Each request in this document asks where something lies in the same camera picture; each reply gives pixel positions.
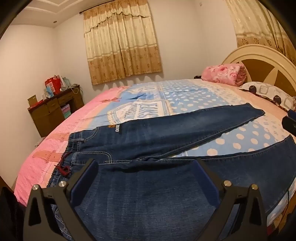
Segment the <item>bed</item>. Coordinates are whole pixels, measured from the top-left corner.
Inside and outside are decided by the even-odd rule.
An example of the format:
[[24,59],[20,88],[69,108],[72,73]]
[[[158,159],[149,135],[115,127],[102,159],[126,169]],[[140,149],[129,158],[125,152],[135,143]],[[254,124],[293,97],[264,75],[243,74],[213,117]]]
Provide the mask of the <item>bed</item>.
[[[276,50],[262,45],[246,45],[229,54],[223,63],[243,63],[247,69],[248,82],[269,83],[291,96],[296,96],[296,67]],[[70,133],[135,119],[175,115],[247,102],[255,108],[263,109],[266,114],[229,133],[224,133],[214,141],[177,156],[224,155],[250,152],[270,146],[290,134],[281,125],[281,120],[287,113],[272,102],[239,90],[238,87],[199,79],[112,88],[73,113],[30,154],[19,172],[15,196],[19,202],[26,205],[32,185],[39,184],[43,188],[47,186],[55,165],[66,149]],[[268,216],[269,233],[284,226],[287,214],[295,207],[295,191],[296,180],[289,189],[288,208],[286,193]]]

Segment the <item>wooden headboard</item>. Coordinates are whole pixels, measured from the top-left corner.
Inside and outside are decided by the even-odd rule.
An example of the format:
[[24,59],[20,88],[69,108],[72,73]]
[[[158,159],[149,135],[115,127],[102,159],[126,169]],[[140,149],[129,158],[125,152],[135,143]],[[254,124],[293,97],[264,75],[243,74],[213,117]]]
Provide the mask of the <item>wooden headboard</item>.
[[296,67],[279,51],[268,46],[250,44],[237,48],[223,64],[243,63],[247,82],[264,82],[296,96]]

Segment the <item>jeans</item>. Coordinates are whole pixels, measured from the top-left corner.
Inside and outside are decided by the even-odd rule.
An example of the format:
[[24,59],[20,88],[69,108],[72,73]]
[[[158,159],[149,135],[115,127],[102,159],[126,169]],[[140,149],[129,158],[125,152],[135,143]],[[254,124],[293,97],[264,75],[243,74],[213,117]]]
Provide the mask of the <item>jeans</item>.
[[[64,165],[74,173],[89,158],[99,163],[97,176],[75,207],[77,214],[97,240],[194,240],[215,207],[193,175],[194,158],[167,158],[263,114],[249,104],[223,106],[71,134]],[[295,178],[291,137],[260,151],[201,158],[235,185],[258,184],[267,214]],[[54,170],[49,186],[61,180],[66,179]],[[71,240],[56,207],[54,211]]]

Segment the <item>rolled blanket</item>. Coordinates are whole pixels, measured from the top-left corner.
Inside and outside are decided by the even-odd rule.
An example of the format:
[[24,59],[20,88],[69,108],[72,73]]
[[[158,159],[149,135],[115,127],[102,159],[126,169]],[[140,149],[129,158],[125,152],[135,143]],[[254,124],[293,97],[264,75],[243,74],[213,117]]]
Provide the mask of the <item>rolled blanket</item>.
[[209,66],[202,73],[202,80],[232,86],[244,84],[247,74],[243,64]]

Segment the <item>black circle on pillow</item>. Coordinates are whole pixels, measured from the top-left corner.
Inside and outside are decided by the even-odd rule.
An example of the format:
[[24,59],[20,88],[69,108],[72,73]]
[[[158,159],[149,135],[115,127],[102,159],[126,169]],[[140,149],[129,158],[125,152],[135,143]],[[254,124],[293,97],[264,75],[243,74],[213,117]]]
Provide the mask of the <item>black circle on pillow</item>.
[[250,88],[249,88],[249,91],[253,94],[256,94],[257,93],[257,88],[254,86],[254,85],[251,85]]
[[274,96],[274,102],[280,105],[281,104],[281,98],[278,95],[275,95]]

